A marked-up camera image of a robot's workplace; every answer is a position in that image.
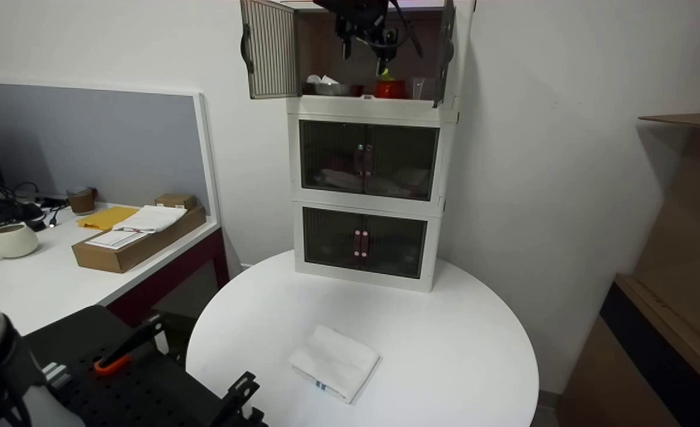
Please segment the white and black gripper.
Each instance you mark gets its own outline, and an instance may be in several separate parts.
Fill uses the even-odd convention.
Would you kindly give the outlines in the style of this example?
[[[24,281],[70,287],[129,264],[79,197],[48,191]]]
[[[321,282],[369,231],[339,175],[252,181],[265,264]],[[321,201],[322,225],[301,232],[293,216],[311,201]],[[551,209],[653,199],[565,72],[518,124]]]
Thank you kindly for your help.
[[[354,39],[375,41],[378,72],[384,74],[398,50],[398,31],[387,26],[388,0],[314,0],[335,15],[335,31],[352,57]]]

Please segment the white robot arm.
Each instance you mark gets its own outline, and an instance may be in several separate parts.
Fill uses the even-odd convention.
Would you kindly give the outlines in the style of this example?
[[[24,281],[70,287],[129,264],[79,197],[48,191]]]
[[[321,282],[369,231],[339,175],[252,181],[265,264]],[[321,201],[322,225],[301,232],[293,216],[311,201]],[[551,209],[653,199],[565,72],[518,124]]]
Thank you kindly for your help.
[[[164,318],[129,327],[87,307],[22,338],[0,312],[0,427],[265,427],[261,410],[241,416],[252,372],[215,399],[158,351],[161,332]]]

